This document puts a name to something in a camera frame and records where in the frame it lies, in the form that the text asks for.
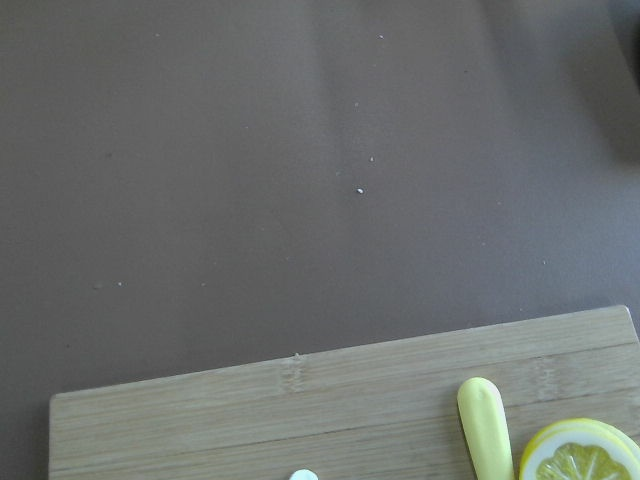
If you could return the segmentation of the white ceramic spoon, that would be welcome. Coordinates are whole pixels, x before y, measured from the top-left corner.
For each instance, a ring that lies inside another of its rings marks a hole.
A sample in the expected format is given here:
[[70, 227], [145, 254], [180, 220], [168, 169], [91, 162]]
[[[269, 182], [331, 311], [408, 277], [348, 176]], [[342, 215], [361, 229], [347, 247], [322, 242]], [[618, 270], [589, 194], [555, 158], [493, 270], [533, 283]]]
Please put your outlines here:
[[318, 475], [309, 469], [299, 469], [294, 471], [289, 480], [318, 480]]

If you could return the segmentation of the bamboo cutting board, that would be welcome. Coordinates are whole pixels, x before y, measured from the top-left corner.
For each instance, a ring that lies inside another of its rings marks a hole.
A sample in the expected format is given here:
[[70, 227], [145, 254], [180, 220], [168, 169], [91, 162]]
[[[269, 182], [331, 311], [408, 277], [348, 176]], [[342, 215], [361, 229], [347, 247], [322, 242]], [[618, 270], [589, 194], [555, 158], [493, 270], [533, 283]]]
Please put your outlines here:
[[512, 450], [591, 417], [639, 434], [624, 306], [58, 394], [53, 479], [470, 479], [456, 393], [499, 389]]

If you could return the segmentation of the yellow plastic knife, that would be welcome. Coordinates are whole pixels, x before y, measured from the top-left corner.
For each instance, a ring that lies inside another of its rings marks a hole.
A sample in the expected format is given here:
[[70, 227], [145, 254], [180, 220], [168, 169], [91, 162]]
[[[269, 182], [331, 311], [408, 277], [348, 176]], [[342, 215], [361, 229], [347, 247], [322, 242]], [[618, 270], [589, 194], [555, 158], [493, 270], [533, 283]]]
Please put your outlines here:
[[510, 436], [496, 385], [482, 377], [464, 381], [457, 392], [457, 406], [476, 478], [513, 480]]

